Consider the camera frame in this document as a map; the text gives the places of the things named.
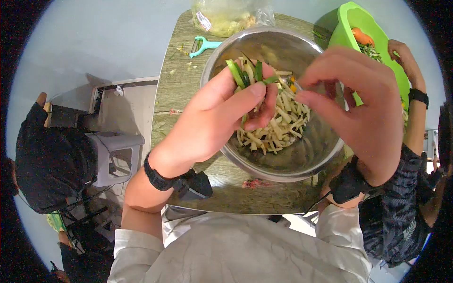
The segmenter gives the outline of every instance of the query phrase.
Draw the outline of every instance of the wooden table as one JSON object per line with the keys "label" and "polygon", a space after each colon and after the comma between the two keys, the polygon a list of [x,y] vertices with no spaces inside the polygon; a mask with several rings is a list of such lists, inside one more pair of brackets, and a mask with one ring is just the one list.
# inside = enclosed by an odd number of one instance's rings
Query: wooden table
{"label": "wooden table", "polygon": [[[213,51],[213,49],[209,49],[191,59],[176,48],[183,44],[183,49],[190,52],[194,37],[197,35],[205,36],[210,41],[225,40],[225,38],[209,35],[193,27],[189,23],[191,18],[190,10],[181,14],[165,54],[156,93],[151,147],[157,145],[169,133],[180,112],[197,92],[204,65]],[[322,28],[278,13],[275,13],[275,23],[278,27],[299,32],[315,41],[320,47],[327,48],[328,41],[325,38],[328,38],[329,33]],[[325,38],[315,36],[312,32],[314,28]],[[315,178],[294,183],[265,181],[265,186],[243,188],[244,181],[255,178],[239,169],[221,152],[218,152],[209,160],[194,165],[195,171],[204,171],[208,175],[214,190],[213,196],[207,200],[180,201],[178,196],[173,194],[168,204],[204,211],[244,214],[303,212],[319,199],[326,173],[333,170],[346,155],[351,155],[351,152],[343,149],[331,162],[327,172],[321,172]]]}

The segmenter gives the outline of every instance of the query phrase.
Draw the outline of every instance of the white shirt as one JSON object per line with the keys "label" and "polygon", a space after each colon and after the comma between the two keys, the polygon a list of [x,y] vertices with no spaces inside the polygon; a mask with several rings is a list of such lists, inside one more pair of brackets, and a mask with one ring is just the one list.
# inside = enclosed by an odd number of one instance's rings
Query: white shirt
{"label": "white shirt", "polygon": [[108,282],[368,282],[371,264],[357,207],[329,205],[316,238],[259,216],[192,219],[182,221],[191,229],[165,249],[149,234],[116,230]]}

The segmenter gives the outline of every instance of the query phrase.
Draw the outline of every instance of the black wrist strap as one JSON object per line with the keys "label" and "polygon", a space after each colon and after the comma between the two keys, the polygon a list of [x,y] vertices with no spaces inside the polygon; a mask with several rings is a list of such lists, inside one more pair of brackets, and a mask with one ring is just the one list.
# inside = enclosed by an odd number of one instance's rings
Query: black wrist strap
{"label": "black wrist strap", "polygon": [[143,167],[149,182],[156,189],[164,192],[173,187],[175,191],[179,192],[179,198],[184,201],[206,199],[212,196],[211,184],[203,171],[197,174],[195,170],[190,169],[187,173],[176,178],[164,178],[150,167],[148,162],[150,153],[146,155]]}
{"label": "black wrist strap", "polygon": [[173,187],[173,182],[175,181],[176,178],[172,179],[167,179],[162,177],[159,172],[157,172],[154,169],[151,169],[149,162],[148,162],[148,157],[151,152],[148,152],[148,154],[145,157],[145,161],[143,162],[143,167],[145,168],[145,173],[146,176],[148,176],[149,182],[151,185],[153,185],[156,189],[159,191],[167,191],[171,187]]}
{"label": "black wrist strap", "polygon": [[381,186],[372,187],[368,184],[362,173],[357,169],[357,161],[358,157],[354,155],[351,162],[329,183],[333,200],[338,204],[358,197],[361,192],[368,193],[371,190],[381,188]]}
{"label": "black wrist strap", "polygon": [[416,88],[411,88],[409,89],[409,103],[415,99],[415,100],[418,100],[420,102],[423,102],[424,104],[426,104],[426,110],[428,109],[428,105],[429,105],[429,98],[428,98],[428,95],[426,93],[424,93],[423,91],[421,90],[418,90]]}

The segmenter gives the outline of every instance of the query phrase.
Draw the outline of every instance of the bowl rim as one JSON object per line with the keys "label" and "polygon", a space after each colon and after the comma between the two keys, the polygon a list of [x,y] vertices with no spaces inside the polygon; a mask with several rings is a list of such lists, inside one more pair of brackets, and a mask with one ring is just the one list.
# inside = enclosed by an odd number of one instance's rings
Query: bowl rim
{"label": "bowl rim", "polygon": [[[220,56],[220,54],[223,53],[224,49],[229,46],[231,43],[233,43],[235,40],[242,38],[244,36],[250,35],[250,34],[259,34],[262,32],[278,32],[278,33],[284,33],[288,34],[294,37],[297,37],[308,44],[312,46],[315,50],[317,50],[320,54],[323,53],[322,48],[320,48],[316,43],[313,41],[305,38],[303,35],[287,30],[287,29],[282,29],[278,27],[270,27],[270,26],[260,26],[260,27],[255,27],[255,28],[250,28],[250,29],[245,29],[243,31],[240,31],[229,38],[227,38],[225,41],[223,41],[219,47],[217,47],[214,52],[211,54],[209,59],[206,61],[205,67],[203,69],[201,79],[200,79],[200,89],[209,81],[209,75],[212,72],[212,69],[214,68],[214,63],[216,62],[217,58]],[[347,110],[348,105],[345,101],[345,108]],[[326,165],[327,162],[329,162],[342,148],[343,148],[344,142],[343,140],[338,137],[338,141],[331,150],[331,152],[325,157],[321,162],[316,164],[315,166],[312,166],[308,168],[307,170],[301,171],[301,172],[296,172],[296,173],[273,173],[269,172],[266,170],[263,170],[258,167],[251,167],[247,162],[245,162],[240,155],[236,154],[231,147],[226,143],[220,151],[228,158],[231,162],[233,162],[237,167],[241,168],[245,172],[249,173],[250,175],[253,175],[255,177],[273,181],[273,182],[297,182],[301,181],[304,179],[307,179],[313,175],[316,175],[320,171],[324,169],[324,166]]]}

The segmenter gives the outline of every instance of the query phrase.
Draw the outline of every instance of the metal mixing bowl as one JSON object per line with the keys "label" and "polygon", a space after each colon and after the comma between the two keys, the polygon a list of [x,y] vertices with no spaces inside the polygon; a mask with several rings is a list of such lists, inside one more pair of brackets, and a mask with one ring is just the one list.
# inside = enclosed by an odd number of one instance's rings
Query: metal mixing bowl
{"label": "metal mixing bowl", "polygon": [[[267,62],[277,70],[293,71],[300,77],[322,49],[304,36],[276,28],[246,29],[225,40],[212,53],[202,73],[200,88],[218,74],[227,64],[244,52],[250,59]],[[345,107],[341,87],[337,84],[337,102]],[[343,147],[343,141],[314,111],[302,139],[279,151],[263,154],[241,147],[234,134],[221,149],[235,165],[249,174],[275,182],[295,182],[321,171]]]}

